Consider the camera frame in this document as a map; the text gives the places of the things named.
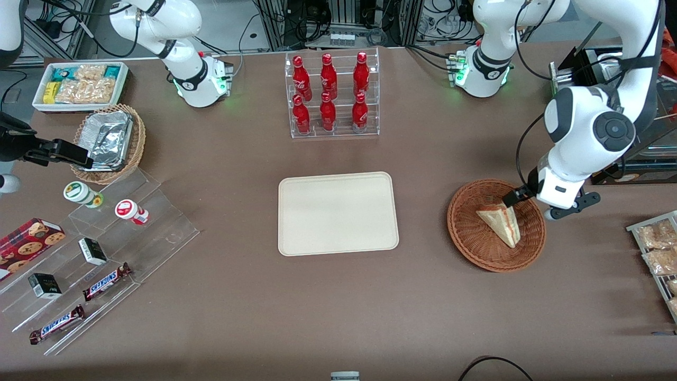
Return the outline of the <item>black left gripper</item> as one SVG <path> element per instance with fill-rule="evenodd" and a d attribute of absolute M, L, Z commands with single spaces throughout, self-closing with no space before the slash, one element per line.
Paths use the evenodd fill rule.
<path fill-rule="evenodd" d="M 527 181 L 527 186 L 520 186 L 511 189 L 507 194 L 505 194 L 505 196 L 502 198 L 502 202 L 506 208 L 511 208 L 520 202 L 526 202 L 530 198 L 537 197 L 538 192 L 539 180 L 529 179 Z"/>

